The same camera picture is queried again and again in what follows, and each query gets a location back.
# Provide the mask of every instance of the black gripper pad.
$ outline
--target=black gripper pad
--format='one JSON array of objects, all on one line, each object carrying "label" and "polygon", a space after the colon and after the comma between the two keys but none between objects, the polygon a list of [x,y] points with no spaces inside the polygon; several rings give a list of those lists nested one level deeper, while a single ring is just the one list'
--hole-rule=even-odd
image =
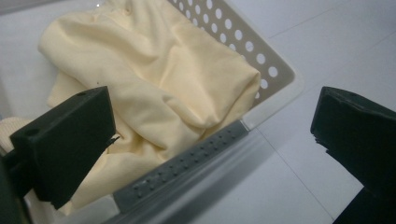
[{"label": "black gripper pad", "polygon": [[10,139],[37,197],[59,208],[70,200],[115,132],[107,87],[101,87],[72,96]]},{"label": "black gripper pad", "polygon": [[395,199],[395,112],[356,93],[323,87],[311,133],[375,197]]}]

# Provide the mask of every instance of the perforated basket wall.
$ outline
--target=perforated basket wall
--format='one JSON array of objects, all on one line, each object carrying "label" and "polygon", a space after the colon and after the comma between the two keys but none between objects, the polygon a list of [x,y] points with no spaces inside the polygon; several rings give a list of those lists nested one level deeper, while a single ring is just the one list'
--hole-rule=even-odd
[{"label": "perforated basket wall", "polygon": [[254,105],[258,105],[288,86],[293,70],[251,26],[223,0],[168,0],[193,24],[219,42],[237,51],[262,74]]}]

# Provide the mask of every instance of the floor tile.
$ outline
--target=floor tile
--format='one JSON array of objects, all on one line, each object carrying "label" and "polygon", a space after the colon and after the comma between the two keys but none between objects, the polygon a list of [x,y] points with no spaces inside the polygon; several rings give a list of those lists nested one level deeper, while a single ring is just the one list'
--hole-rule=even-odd
[{"label": "floor tile", "polygon": [[370,27],[395,30],[396,2],[393,0],[351,0],[340,9],[357,16]]},{"label": "floor tile", "polygon": [[271,38],[275,49],[304,76],[305,91],[396,31],[396,26],[379,25],[378,15],[365,17],[364,11],[352,10],[358,5],[345,3]]},{"label": "floor tile", "polygon": [[356,92],[396,111],[396,44],[393,42],[395,36],[364,52],[324,84]]},{"label": "floor tile", "polygon": [[255,23],[266,37],[278,35],[317,15],[337,7],[347,0],[232,0]]},{"label": "floor tile", "polygon": [[391,44],[396,45],[396,32],[393,33],[388,39]]},{"label": "floor tile", "polygon": [[273,152],[267,153],[265,161],[227,197],[192,223],[332,223],[329,214],[268,142],[262,139],[254,147],[261,153]]},{"label": "floor tile", "polygon": [[318,145],[310,133],[320,88],[314,88],[259,129],[318,201],[337,218],[361,183]]}]

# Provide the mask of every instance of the white plastic basket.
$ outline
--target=white plastic basket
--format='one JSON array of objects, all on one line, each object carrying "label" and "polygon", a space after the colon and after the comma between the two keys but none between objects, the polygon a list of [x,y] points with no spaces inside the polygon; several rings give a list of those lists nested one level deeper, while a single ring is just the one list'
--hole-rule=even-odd
[{"label": "white plastic basket", "polygon": [[301,76],[233,4],[224,0],[168,1],[193,24],[240,53],[261,72],[262,83],[253,108],[243,117],[249,129],[270,118],[303,91]]}]

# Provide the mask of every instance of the crumpled towel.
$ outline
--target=crumpled towel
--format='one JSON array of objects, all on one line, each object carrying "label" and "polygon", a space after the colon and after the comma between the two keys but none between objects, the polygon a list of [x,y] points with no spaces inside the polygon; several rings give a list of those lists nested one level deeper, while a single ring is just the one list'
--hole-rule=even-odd
[{"label": "crumpled towel", "polygon": [[66,214],[239,119],[260,86],[256,69],[165,0],[109,0],[67,14],[47,28],[39,50],[60,70],[49,105],[108,86],[120,136]]}]

